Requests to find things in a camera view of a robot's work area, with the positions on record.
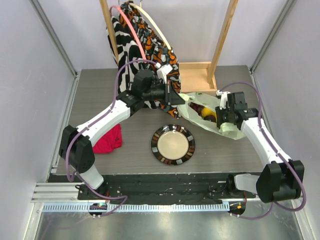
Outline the dark red fake grapes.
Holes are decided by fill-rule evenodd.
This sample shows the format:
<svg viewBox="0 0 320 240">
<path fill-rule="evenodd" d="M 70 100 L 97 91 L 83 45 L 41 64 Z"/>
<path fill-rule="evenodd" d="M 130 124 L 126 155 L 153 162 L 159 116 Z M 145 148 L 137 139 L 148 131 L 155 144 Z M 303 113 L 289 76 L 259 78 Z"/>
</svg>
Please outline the dark red fake grapes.
<svg viewBox="0 0 320 240">
<path fill-rule="evenodd" d="M 197 103 L 194 103 L 194 102 L 190 102 L 188 105 L 189 105 L 194 111 L 196 111 L 198 115 L 201 115 L 201 112 L 202 112 L 202 110 L 203 110 L 203 108 L 204 108 L 203 105 L 200 105 L 200 104 L 197 104 Z"/>
</svg>

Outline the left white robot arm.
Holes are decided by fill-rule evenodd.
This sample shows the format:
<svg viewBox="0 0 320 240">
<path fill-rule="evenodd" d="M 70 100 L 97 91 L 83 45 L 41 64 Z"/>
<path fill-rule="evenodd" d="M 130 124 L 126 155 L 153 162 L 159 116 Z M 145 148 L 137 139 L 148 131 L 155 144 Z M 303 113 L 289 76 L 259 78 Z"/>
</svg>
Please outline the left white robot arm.
<svg viewBox="0 0 320 240">
<path fill-rule="evenodd" d="M 161 66 L 154 75 L 142 69 L 133 78 L 129 90 L 121 92 L 115 100 L 89 121 L 72 127 L 68 125 L 62 132 L 59 155 L 66 166 L 72 166 L 89 187 L 89 194 L 100 200 L 107 192 L 104 178 L 94 165 L 93 146 L 114 126 L 130 118 L 142 109 L 147 101 L 159 101 L 167 106 L 183 105 L 173 83 L 167 78 L 172 71 L 170 65 Z"/>
</svg>

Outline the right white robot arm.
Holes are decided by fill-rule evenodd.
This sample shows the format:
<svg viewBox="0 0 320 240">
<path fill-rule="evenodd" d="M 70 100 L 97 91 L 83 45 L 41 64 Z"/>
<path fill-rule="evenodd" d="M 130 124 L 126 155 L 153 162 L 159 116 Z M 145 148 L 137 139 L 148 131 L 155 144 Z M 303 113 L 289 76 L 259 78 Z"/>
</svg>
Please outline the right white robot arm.
<svg viewBox="0 0 320 240">
<path fill-rule="evenodd" d="M 298 199 L 302 193 L 304 165 L 292 160 L 277 144 L 256 108 L 249 108 L 243 92 L 217 91 L 220 105 L 215 108 L 216 125 L 233 124 L 250 141 L 264 168 L 260 175 L 237 174 L 226 184 L 233 198 L 243 191 L 257 195 L 264 203 Z"/>
</svg>

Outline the pale green plastic bag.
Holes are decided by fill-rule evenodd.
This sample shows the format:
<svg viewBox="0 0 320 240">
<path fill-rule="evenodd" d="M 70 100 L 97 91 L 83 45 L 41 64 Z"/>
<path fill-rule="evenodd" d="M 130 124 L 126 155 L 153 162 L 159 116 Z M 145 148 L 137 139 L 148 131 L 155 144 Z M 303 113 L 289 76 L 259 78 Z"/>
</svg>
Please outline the pale green plastic bag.
<svg viewBox="0 0 320 240">
<path fill-rule="evenodd" d="M 223 123 L 221 127 L 218 128 L 216 120 L 206 120 L 189 106 L 189 103 L 193 102 L 216 112 L 215 107 L 220 106 L 220 100 L 217 97 L 202 92 L 180 93 L 179 95 L 185 100 L 185 104 L 177 106 L 178 112 L 182 118 L 200 128 L 229 139 L 239 140 L 245 137 L 245 134 L 240 131 L 236 125 L 233 125 L 232 123 Z"/>
</svg>

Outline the yellow fake lemon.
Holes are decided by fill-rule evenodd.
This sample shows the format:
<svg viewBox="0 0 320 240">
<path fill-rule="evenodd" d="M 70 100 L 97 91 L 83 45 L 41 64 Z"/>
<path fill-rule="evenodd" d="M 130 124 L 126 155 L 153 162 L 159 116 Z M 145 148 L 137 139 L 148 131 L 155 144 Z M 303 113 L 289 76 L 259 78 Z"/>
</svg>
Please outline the yellow fake lemon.
<svg viewBox="0 0 320 240">
<path fill-rule="evenodd" d="M 213 116 L 215 119 L 217 118 L 216 113 L 215 113 L 213 110 L 211 110 L 211 109 L 209 109 L 209 108 L 207 108 L 207 107 L 204 107 L 204 108 L 201 110 L 201 116 L 202 116 L 203 118 L 208 117 L 208 116 Z"/>
</svg>

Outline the beige plate with dark rim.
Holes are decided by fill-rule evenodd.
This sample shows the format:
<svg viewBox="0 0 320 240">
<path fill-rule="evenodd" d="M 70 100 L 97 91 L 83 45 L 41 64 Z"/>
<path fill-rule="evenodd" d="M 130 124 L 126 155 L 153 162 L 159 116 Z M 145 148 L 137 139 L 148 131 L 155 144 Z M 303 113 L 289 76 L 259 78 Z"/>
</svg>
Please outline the beige plate with dark rim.
<svg viewBox="0 0 320 240">
<path fill-rule="evenodd" d="M 177 166 L 192 158 L 196 150 L 196 141 L 186 127 L 167 124 L 154 132 L 150 149 L 158 161 Z"/>
</svg>

